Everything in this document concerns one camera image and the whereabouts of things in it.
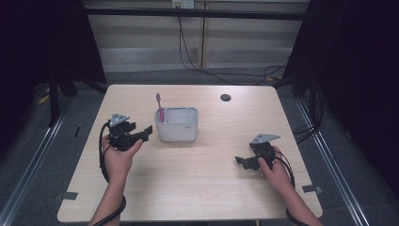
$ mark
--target electrical outlet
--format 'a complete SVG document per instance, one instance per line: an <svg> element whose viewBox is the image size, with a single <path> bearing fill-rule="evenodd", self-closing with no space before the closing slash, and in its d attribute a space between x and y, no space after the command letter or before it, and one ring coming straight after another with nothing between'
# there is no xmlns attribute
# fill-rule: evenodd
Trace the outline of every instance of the electrical outlet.
<svg viewBox="0 0 399 226"><path fill-rule="evenodd" d="M183 0L183 8L194 9L194 0Z"/></svg>
<svg viewBox="0 0 399 226"><path fill-rule="evenodd" d="M183 0L172 0L172 8L183 8Z"/></svg>

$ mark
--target wall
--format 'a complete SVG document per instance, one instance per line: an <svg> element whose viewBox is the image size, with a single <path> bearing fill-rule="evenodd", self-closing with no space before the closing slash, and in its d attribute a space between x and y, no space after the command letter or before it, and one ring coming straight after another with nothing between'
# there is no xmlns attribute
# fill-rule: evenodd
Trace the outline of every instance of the wall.
<svg viewBox="0 0 399 226"><path fill-rule="evenodd" d="M171 0L87 0L86 6L171 8ZM195 8L305 12L307 1L195 1ZM89 15L104 71L134 72L198 68L266 67L291 54L301 22L249 19Z"/></svg>

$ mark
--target white container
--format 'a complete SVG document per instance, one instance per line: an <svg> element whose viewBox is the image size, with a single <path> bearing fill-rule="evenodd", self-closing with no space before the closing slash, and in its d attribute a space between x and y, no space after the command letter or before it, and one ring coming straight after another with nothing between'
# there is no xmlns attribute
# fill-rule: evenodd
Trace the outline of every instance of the white container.
<svg viewBox="0 0 399 226"><path fill-rule="evenodd" d="M199 112L195 107L162 107L164 121L159 109L155 111L154 121L159 139L162 141L193 141L197 138Z"/></svg>

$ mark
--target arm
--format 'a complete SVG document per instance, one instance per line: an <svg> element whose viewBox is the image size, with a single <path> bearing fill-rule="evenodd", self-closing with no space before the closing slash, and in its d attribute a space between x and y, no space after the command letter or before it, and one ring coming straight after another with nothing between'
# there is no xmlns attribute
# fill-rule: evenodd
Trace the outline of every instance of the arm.
<svg viewBox="0 0 399 226"><path fill-rule="evenodd" d="M277 152L276 156L281 158L281 150L278 147L274 148ZM273 164L273 170L271 170L263 158L259 158L258 161L266 180L281 195L287 205L288 211L294 218L311 226L323 225L295 191L291 185L286 168L281 162L276 160Z"/></svg>
<svg viewBox="0 0 399 226"><path fill-rule="evenodd" d="M126 178L132 167L133 156L138 152L142 144L143 140L140 139L128 151L121 152L113 147L108 148L110 146L108 136L103 137L103 150L108 148L105 153L105 167L108 172L109 182L89 225L106 218L120 207L126 186ZM112 219L106 225L120 225L120 216Z"/></svg>

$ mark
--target metal rail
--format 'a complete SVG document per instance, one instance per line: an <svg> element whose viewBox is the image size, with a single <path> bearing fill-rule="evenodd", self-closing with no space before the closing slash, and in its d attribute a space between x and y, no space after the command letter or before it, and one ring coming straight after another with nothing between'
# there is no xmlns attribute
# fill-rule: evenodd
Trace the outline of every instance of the metal rail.
<svg viewBox="0 0 399 226"><path fill-rule="evenodd" d="M72 104L72 100L74 100L73 97L67 99L67 102L64 105L64 109L61 112L58 120L54 123L54 125L51 128L47 130L46 135L41 141L40 146L36 150L36 153L33 156L29 166L25 170L23 177L15 187L11 196L8 198L5 206L0 212L1 226L9 226L14 220L18 210L21 207L21 204L24 201L24 198L29 188L33 184L33 180L40 169L44 157L46 156L48 150L50 149L50 146L53 143L53 140L56 137L56 134L59 128L61 127L62 122L64 121L65 114L68 112L68 109Z"/></svg>
<svg viewBox="0 0 399 226"><path fill-rule="evenodd" d="M296 99L296 101L298 103L303 118L305 119L309 128L312 128L313 125L309 117L308 107L306 106L305 102L302 99ZM343 196L343 201L345 202L346 207L348 208L349 213L352 215L352 218L355 221L356 225L369 226L370 224L358 202L358 199L355 197L354 193L349 187L349 184L346 182L345 178L343 177L343 174L341 173L341 170L334 159L334 155L329 150L329 147L327 146L322 134L319 131L316 131L312 135L312 137L316 142L320 154L323 156L323 159L326 162L328 170L330 171L336 186L340 190L341 195Z"/></svg>
<svg viewBox="0 0 399 226"><path fill-rule="evenodd" d="M184 9L184 8L117 8L117 7L38 7L36 13L84 13L89 15L122 15L122 16L163 16L163 17L204 17L204 18L236 18L258 20L329 20L330 15L310 15L294 12L263 12L212 9Z"/></svg>

